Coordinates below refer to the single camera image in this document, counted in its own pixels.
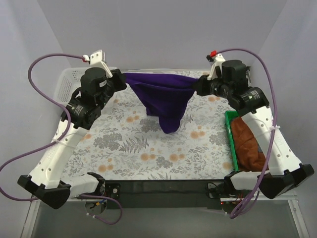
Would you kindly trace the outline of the purple towel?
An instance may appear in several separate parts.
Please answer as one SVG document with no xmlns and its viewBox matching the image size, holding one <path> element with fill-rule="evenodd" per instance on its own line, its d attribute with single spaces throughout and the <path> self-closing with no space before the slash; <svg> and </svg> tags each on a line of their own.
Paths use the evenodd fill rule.
<svg viewBox="0 0 317 238">
<path fill-rule="evenodd" d="M 156 73 L 125 73 L 125 77 L 126 83 L 146 107 L 147 115 L 158 117 L 164 133 L 176 132 L 198 79 Z"/>
</svg>

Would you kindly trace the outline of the floral table mat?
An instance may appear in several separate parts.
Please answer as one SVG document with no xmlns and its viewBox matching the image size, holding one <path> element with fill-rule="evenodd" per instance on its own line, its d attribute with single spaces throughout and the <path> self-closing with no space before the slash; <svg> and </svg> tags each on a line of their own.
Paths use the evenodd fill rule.
<svg viewBox="0 0 317 238">
<path fill-rule="evenodd" d="M 222 179 L 235 166 L 225 128 L 226 100 L 192 96 L 180 126 L 166 134 L 130 87 L 114 94 L 81 139 L 62 175 L 106 179 Z"/>
</svg>

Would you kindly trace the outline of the green plastic bin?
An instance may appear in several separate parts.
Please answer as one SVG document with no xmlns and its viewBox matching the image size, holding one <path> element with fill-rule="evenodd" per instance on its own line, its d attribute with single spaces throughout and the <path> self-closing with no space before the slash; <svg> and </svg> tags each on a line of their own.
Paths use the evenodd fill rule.
<svg viewBox="0 0 317 238">
<path fill-rule="evenodd" d="M 236 111 L 226 111 L 224 113 L 225 116 L 225 128 L 227 132 L 230 152 L 232 156 L 232 162 L 233 162 L 233 170 L 235 172 L 241 172 L 241 168 L 238 165 L 238 160 L 236 156 L 235 146 L 234 146 L 234 140 L 233 140 L 233 134 L 231 130 L 231 122 L 238 117 L 238 113 Z"/>
</svg>

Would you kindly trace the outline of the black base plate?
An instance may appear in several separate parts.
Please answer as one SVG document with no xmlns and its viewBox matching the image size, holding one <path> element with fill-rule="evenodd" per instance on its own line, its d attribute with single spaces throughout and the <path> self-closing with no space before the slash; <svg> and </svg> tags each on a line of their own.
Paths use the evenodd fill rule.
<svg viewBox="0 0 317 238">
<path fill-rule="evenodd" d="M 246 194 L 224 179 L 108 180 L 105 195 L 123 208 L 221 209 L 222 198 Z"/>
</svg>

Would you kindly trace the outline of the brown towel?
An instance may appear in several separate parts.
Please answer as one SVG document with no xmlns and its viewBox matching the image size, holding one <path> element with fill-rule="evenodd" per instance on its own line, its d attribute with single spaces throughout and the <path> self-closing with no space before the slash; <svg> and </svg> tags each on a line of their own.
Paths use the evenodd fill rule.
<svg viewBox="0 0 317 238">
<path fill-rule="evenodd" d="M 245 172 L 261 172 L 265 155 L 259 149 L 257 140 L 241 117 L 230 123 L 237 163 L 240 170 Z"/>
</svg>

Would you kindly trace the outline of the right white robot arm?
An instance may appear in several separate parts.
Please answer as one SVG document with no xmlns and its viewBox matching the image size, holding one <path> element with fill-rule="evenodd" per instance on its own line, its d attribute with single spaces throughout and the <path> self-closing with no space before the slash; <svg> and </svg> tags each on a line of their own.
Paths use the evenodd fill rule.
<svg viewBox="0 0 317 238">
<path fill-rule="evenodd" d="M 280 129 L 273 124 L 269 101 L 258 87 L 247 80 L 247 67 L 240 60 L 211 60 L 211 71 L 194 84 L 199 96 L 225 98 L 254 135 L 266 154 L 265 173 L 232 172 L 224 179 L 224 191 L 259 190 L 273 199 L 307 180 L 314 174 L 310 164 L 303 164 L 292 152 Z"/>
</svg>

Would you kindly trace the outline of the white plastic basket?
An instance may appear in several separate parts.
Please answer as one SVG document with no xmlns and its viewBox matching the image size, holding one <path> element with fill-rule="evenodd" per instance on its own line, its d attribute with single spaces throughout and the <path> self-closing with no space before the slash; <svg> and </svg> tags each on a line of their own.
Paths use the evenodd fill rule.
<svg viewBox="0 0 317 238">
<path fill-rule="evenodd" d="M 58 78 L 53 99 L 66 106 L 73 92 L 81 86 L 80 79 L 87 69 L 88 67 L 74 67 L 63 70 Z"/>
</svg>

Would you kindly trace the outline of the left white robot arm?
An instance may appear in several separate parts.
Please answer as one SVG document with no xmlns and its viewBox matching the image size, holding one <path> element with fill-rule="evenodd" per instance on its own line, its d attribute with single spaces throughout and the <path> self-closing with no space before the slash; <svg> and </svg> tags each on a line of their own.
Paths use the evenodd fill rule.
<svg viewBox="0 0 317 238">
<path fill-rule="evenodd" d="M 53 209 L 60 208 L 70 197 L 82 194 L 102 196 L 105 179 L 94 172 L 78 177 L 63 177 L 62 172 L 78 143 L 101 116 L 102 109 L 115 92 L 125 90 L 121 71 L 111 70 L 112 77 L 99 67 L 87 69 L 78 87 L 66 104 L 57 131 L 42 159 L 28 175 L 21 175 L 18 184 Z"/>
</svg>

